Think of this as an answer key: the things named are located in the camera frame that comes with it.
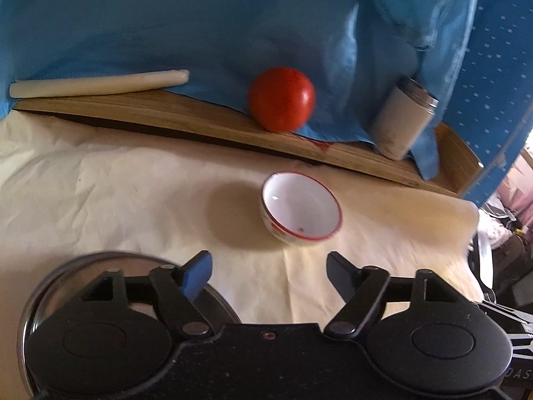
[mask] metal rim of lid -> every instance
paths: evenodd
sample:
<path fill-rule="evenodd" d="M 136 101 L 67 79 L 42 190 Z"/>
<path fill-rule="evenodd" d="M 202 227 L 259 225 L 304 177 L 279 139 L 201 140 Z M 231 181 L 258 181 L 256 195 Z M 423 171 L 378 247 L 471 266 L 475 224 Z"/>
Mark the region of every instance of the metal rim of lid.
<path fill-rule="evenodd" d="M 62 278 L 65 279 L 69 274 L 80 271 L 84 267 L 89 266 L 90 264 L 96 262 L 103 262 L 109 260 L 110 269 L 117 269 L 116 263 L 117 259 L 139 259 L 145 261 L 153 261 L 156 264 L 172 264 L 172 266 L 179 266 L 179 264 L 159 257 L 152 255 L 145 255 L 140 253 L 132 253 L 126 251 L 103 251 L 91 254 L 85 254 L 78 256 L 72 260 L 69 260 L 59 266 L 57 266 L 53 271 L 49 272 L 41 282 L 35 287 L 30 297 L 26 301 L 26 305 L 22 310 L 22 315 L 20 318 L 18 330 L 17 330 L 17 359 L 19 366 L 20 377 L 22 378 L 22 384 L 30 396 L 35 396 L 38 394 L 35 387 L 32 386 L 31 376 L 28 373 L 26 368 L 26 360 L 24 355 L 24 348 L 26 343 L 26 338 L 33 333 L 33 331 L 40 324 L 38 320 L 35 320 L 38 309 L 44 296 L 52 290 L 53 286 L 59 288 L 61 286 L 60 281 Z M 239 316 L 230 304 L 217 292 L 214 288 L 207 284 L 205 290 L 212 296 L 224 309 L 228 312 L 230 317 L 235 321 L 235 323 L 241 323 Z"/>
<path fill-rule="evenodd" d="M 409 77 L 403 77 L 396 84 L 398 89 L 415 101 L 418 105 L 426 108 L 430 113 L 435 113 L 439 100 L 427 91 L 420 83 Z"/>

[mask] beige tablecloth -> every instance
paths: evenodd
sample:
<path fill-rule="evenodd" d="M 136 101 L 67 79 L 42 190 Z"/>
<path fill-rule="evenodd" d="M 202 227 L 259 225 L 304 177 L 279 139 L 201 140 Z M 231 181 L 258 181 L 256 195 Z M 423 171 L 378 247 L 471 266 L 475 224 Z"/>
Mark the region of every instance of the beige tablecloth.
<path fill-rule="evenodd" d="M 344 213 L 329 242 L 291 248 L 261 222 L 261 183 L 299 170 Z M 27 398 L 16 330 L 31 290 L 58 264 L 101 250 L 185 262 L 214 255 L 211 284 L 244 322 L 327 322 L 343 302 L 327 280 L 337 250 L 393 275 L 438 272 L 470 299 L 465 261 L 478 220 L 465 201 L 327 166 L 12 112 L 0 122 L 0 398 Z"/>

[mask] pink fabric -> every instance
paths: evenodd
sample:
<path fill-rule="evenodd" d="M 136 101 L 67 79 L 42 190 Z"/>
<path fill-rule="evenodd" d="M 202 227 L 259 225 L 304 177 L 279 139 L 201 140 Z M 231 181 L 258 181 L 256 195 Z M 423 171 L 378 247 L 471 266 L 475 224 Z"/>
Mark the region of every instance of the pink fabric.
<path fill-rule="evenodd" d="M 527 240 L 533 241 L 533 169 L 522 156 L 509 170 L 498 188 L 502 203 L 527 226 Z"/>

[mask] red rim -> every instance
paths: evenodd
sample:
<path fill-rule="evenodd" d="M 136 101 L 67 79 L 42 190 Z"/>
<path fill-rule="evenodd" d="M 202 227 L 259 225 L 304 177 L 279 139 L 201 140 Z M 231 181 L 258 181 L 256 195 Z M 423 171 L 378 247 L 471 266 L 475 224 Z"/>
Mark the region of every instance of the red rim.
<path fill-rule="evenodd" d="M 307 177 L 308 179 L 314 180 L 321 187 L 323 187 L 326 191 L 329 192 L 329 194 L 333 198 L 333 201 L 335 201 L 335 204 L 337 205 L 337 210 L 338 210 L 337 226 L 335 227 L 335 229 L 331 233 L 328 233 L 327 235 L 319 236 L 319 237 L 310 237 L 310 236 L 300 235 L 299 233 L 296 233 L 296 232 L 286 228 L 283 224 L 281 224 L 276 218 L 274 218 L 272 216 L 270 211 L 267 209 L 267 204 L 265 203 L 265 186 L 267 185 L 267 183 L 268 183 L 268 181 L 270 179 L 272 179 L 274 176 L 277 176 L 279 174 L 299 174 L 300 176 L 304 176 L 304 177 Z M 308 176 L 307 174 L 300 173 L 298 171 L 286 171 L 286 172 L 274 173 L 271 176 L 269 176 L 268 179 L 265 180 L 265 182 L 263 183 L 263 187 L 261 188 L 261 204 L 263 205 L 263 209 L 265 210 L 266 214 L 268 215 L 268 217 L 272 220 L 272 222 L 275 225 L 277 225 L 279 228 L 281 228 L 281 230 L 283 230 L 284 232 L 290 234 L 291 236 L 297 237 L 298 239 L 311 240 L 311 241 L 314 241 L 314 242 L 316 242 L 318 240 L 326 240 L 326 239 L 329 239 L 331 236 L 333 236 L 335 233 L 337 233 L 340 230 L 340 227 L 342 227 L 342 222 L 343 222 L 342 209 L 340 209 L 340 204 L 337 201 L 337 198 L 335 198 L 333 193 L 329 189 L 327 189 L 326 186 L 324 186 L 321 182 L 316 180 L 314 177 Z"/>

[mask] wooden shelf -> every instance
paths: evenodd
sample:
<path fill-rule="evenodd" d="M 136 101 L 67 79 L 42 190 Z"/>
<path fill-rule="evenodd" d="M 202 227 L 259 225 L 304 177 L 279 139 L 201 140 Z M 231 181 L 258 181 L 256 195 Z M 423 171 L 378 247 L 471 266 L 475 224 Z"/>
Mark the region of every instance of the wooden shelf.
<path fill-rule="evenodd" d="M 440 173 L 435 179 L 424 181 L 411 160 L 387 159 L 366 143 L 318 143 L 294 134 L 273 134 L 240 112 L 163 90 L 24 99 L 13 109 L 85 116 L 198 134 L 311 159 L 451 196 L 464 193 L 482 168 L 470 148 L 444 124 L 436 130 Z"/>

